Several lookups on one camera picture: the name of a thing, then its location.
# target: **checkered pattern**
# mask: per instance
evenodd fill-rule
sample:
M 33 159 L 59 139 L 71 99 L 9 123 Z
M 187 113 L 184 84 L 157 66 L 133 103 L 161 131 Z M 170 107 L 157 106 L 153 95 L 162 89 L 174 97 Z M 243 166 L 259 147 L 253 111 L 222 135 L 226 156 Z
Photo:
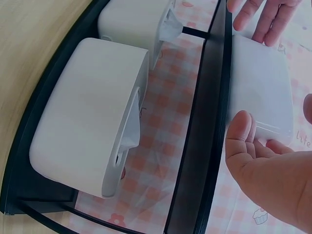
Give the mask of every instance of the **checkered pattern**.
M 216 2 L 206 6 L 216 6 Z M 212 12 L 177 2 L 184 25 L 208 30 Z M 141 141 L 129 152 L 126 175 L 112 199 L 79 193 L 76 209 L 147 234 L 162 234 L 176 183 L 186 137 L 203 39 L 181 35 L 164 43 L 150 72 L 141 111 Z M 70 228 L 79 233 L 116 233 L 73 215 Z
M 215 6 L 216 0 L 178 1 L 177 16 L 184 25 L 207 31 Z M 173 43 L 164 44 L 149 77 L 141 115 L 141 142 L 128 156 L 120 191 L 109 200 L 79 193 L 78 210 L 136 231 L 163 233 L 185 141 L 202 42 L 182 35 Z M 291 147 L 309 150 L 312 127 L 304 119 L 302 104 L 312 88 L 312 79 L 307 79 L 307 74 L 312 74 L 312 53 L 288 40 L 281 41 L 279 50 L 287 55 L 291 71 L 295 119 Z M 83 234 L 119 233 L 75 215 L 71 216 L 70 228 Z M 301 232 L 251 202 L 231 177 L 222 154 L 206 234 L 243 233 Z
M 286 39 L 281 40 L 278 50 L 287 56 L 292 84 L 294 138 L 290 147 L 296 151 L 311 150 L 312 126 L 305 120 L 302 107 L 304 97 L 312 88 L 312 53 Z M 303 232 L 262 211 L 243 194 L 226 168 L 223 151 L 206 234 L 250 233 Z

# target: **wooden surface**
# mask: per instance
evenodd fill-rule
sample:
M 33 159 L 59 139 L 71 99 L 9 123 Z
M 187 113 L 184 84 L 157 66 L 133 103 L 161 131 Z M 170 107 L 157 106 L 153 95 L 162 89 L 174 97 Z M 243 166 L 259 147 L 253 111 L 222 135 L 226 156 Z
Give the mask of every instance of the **wooden surface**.
M 45 66 L 92 0 L 0 0 L 0 189 L 13 138 Z M 68 214 L 50 214 L 67 224 Z M 25 215 L 0 213 L 1 234 L 47 234 Z

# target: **finger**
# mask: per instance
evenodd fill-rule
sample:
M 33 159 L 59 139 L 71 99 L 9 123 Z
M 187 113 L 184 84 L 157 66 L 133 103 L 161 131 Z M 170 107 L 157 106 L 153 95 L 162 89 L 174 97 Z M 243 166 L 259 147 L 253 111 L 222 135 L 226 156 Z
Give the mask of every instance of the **finger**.
M 225 139 L 226 164 L 234 179 L 238 180 L 242 168 L 253 158 L 247 153 L 246 139 L 252 126 L 252 117 L 240 111 L 232 120 Z
M 228 11 L 234 13 L 242 2 L 243 0 L 228 0 L 226 4 L 228 7 Z
M 249 153 L 253 158 L 255 158 L 254 135 L 255 135 L 256 128 L 257 128 L 257 123 L 252 115 L 251 115 L 251 118 L 252 118 L 252 124 L 251 124 L 250 131 L 246 139 L 246 148 L 247 148 L 247 153 Z
M 263 43 L 265 35 L 271 28 L 272 22 L 277 14 L 279 5 L 276 3 L 272 3 L 271 1 L 267 1 L 263 11 L 260 15 L 257 27 L 253 34 L 253 40 Z
M 264 38 L 264 43 L 266 46 L 274 46 L 281 36 L 282 32 L 285 30 L 288 22 L 292 19 L 296 11 L 295 6 L 287 6 L 282 4 L 278 9 L 278 13 L 272 23 L 270 30 Z
M 274 153 L 283 155 L 287 153 L 292 153 L 293 150 L 277 140 L 269 140 L 266 144 L 266 147 L 270 148 Z
M 271 158 L 275 156 L 274 151 L 272 151 L 270 148 L 264 147 L 258 140 L 255 140 L 253 144 L 256 158 L 259 157 Z
M 234 29 L 237 31 L 245 29 L 262 2 L 263 0 L 247 0 L 233 22 Z
M 312 94 L 308 94 L 304 98 L 303 113 L 307 121 L 312 124 Z

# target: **white plastic container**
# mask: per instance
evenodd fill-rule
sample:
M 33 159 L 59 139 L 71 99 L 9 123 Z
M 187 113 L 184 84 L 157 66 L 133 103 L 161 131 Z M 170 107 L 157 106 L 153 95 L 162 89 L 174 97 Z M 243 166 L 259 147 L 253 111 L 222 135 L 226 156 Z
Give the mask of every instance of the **white plastic container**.
M 112 0 L 98 18 L 99 36 L 149 50 L 153 70 L 163 44 L 160 29 L 168 14 L 172 16 L 174 4 L 172 0 Z
M 148 51 L 100 39 L 75 49 L 49 98 L 29 157 L 41 175 L 91 195 L 116 193 L 139 143 Z
M 293 99 L 285 55 L 234 35 L 230 120 L 241 110 L 248 111 L 256 120 L 256 138 L 291 143 Z

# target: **black metal frame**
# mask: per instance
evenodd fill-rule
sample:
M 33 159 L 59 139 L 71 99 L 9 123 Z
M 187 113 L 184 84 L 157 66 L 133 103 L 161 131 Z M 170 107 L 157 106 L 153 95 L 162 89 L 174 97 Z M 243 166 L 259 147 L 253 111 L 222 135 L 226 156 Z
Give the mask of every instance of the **black metal frame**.
M 47 218 L 44 213 L 69 211 L 121 233 L 143 234 L 76 210 L 78 191 L 38 174 L 31 167 L 29 154 L 25 153 L 29 152 L 44 107 L 76 46 L 86 37 L 98 38 L 97 18 L 108 2 L 93 0 L 53 55 L 23 114 L 4 172 L 0 211 L 5 215 L 27 214 L 60 234 L 76 232 Z M 220 164 L 229 97 L 232 15 L 226 11 L 225 3 L 226 0 L 219 0 L 208 32 L 183 29 L 183 33 L 204 38 L 205 42 L 166 234 L 203 234 L 206 229 Z M 190 161 L 194 154 L 201 156 Z M 194 189 L 192 185 L 196 183 L 192 179 L 200 178 L 200 186 L 195 190 L 198 203 L 190 204 L 194 203 L 194 191 L 190 193 L 187 189 Z M 195 209 L 186 212 L 190 207 Z

